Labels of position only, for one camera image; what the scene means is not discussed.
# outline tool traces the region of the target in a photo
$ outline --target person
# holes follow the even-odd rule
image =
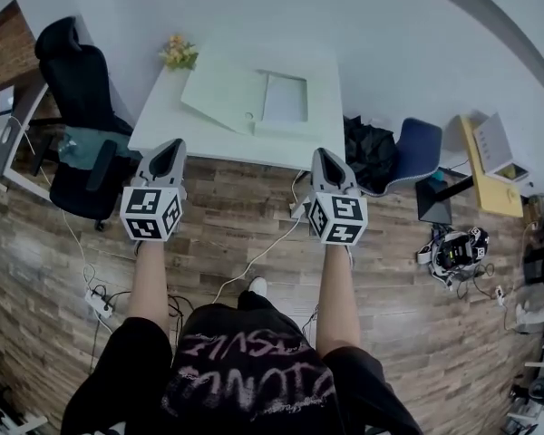
[[[238,309],[197,308],[172,360],[164,248],[144,242],[128,318],[68,403],[61,433],[422,434],[360,348],[343,246],[326,246],[316,349],[266,292],[257,278]]]
[[[528,311],[528,302],[522,306],[516,304],[516,324],[540,324],[544,323],[544,307],[538,311]]]

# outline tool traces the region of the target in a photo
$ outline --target yellow flowers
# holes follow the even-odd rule
[[[196,58],[198,58],[198,52],[195,51],[194,46],[186,42],[181,35],[175,34],[170,37],[163,50],[160,51],[160,57],[171,70],[193,69]]]

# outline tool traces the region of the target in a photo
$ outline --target blue chair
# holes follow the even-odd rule
[[[393,186],[427,179],[439,168],[442,135],[442,128],[438,126],[414,118],[406,119],[397,141],[399,156],[391,181],[382,193],[363,187],[360,189],[371,197],[382,197]]]

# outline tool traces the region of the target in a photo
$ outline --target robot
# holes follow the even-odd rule
[[[139,163],[121,200],[121,220],[132,240],[167,241],[183,214],[183,169],[187,151],[182,139],[161,144]]]
[[[460,232],[435,227],[433,240],[417,252],[417,263],[427,265],[431,275],[452,290],[453,280],[475,276],[475,269],[488,253],[490,236],[479,227]]]
[[[316,149],[311,187],[295,204],[292,218],[301,218],[306,211],[322,243],[356,245],[367,227],[368,211],[353,170],[333,152]]]

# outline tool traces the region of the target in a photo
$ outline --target desk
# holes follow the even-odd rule
[[[164,68],[135,125],[129,148],[142,154],[167,140],[184,139],[188,154],[204,158],[243,161],[291,169],[310,169],[318,147],[345,159],[345,130],[336,62],[323,64],[331,101],[323,106],[327,121],[318,142],[271,139],[236,133],[181,102],[189,71]]]
[[[46,93],[46,82],[38,70],[32,70],[0,84],[0,91],[10,85],[15,87],[13,116],[20,121],[24,129],[16,121],[9,122],[8,125],[12,129],[8,140],[6,143],[0,142],[0,177],[4,176],[35,195],[50,201],[48,190],[36,185],[30,179],[12,169],[16,150],[18,150],[20,140],[24,136],[24,131],[28,129],[28,122],[33,117],[38,103]],[[0,190],[7,191],[7,187],[0,183]]]
[[[480,210],[501,216],[522,218],[522,202],[518,188],[514,184],[508,184],[484,174],[478,147],[473,137],[474,125],[465,116],[460,116],[459,121],[470,161],[471,176],[451,187],[447,187],[445,182],[434,179],[418,182],[415,187],[419,220],[451,224],[452,207],[449,198],[471,187],[475,187]]]

